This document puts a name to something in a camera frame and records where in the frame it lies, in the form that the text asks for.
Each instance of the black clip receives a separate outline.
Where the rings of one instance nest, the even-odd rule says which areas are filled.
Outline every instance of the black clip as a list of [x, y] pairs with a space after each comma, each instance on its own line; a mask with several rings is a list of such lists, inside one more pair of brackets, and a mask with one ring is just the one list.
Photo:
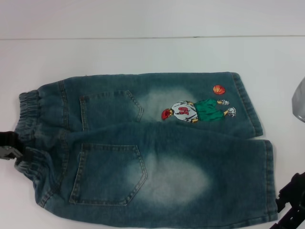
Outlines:
[[15, 132], [0, 132], [0, 159], [10, 160], [22, 157], [23, 143]]
[[305, 173], [295, 174], [280, 190], [279, 199], [276, 199], [277, 212], [281, 212], [288, 202], [292, 208], [270, 229], [296, 229], [305, 220]]

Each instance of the blue denim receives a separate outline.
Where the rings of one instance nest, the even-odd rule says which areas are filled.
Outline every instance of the blue denim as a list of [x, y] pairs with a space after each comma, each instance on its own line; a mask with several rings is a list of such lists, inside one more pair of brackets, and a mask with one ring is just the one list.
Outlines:
[[277, 219], [272, 145], [236, 73], [73, 77], [20, 95], [38, 205], [116, 227]]

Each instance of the back pocket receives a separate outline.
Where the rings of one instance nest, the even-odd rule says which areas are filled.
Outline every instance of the back pocket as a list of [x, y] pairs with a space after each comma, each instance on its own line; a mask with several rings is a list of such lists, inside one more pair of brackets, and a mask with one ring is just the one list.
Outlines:
[[69, 202], [127, 205], [146, 178], [137, 146], [83, 144]]
[[80, 97], [84, 131], [124, 122], [139, 122], [143, 108], [130, 91], [102, 92]]

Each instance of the red cap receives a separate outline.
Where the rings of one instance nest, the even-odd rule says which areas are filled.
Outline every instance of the red cap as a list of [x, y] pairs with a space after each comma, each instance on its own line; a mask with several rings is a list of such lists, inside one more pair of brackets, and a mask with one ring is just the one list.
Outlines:
[[167, 119], [169, 116], [171, 116], [170, 109], [165, 109], [165, 110], [162, 112], [162, 119], [165, 120], [165, 119]]

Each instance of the white jersey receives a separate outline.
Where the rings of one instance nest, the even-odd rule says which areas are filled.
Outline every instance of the white jersey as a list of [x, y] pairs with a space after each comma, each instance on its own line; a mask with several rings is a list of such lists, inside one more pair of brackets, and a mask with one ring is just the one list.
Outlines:
[[187, 101], [181, 101], [172, 106], [173, 115], [178, 119], [186, 122], [191, 122], [193, 119], [198, 119], [196, 109], [193, 104]]

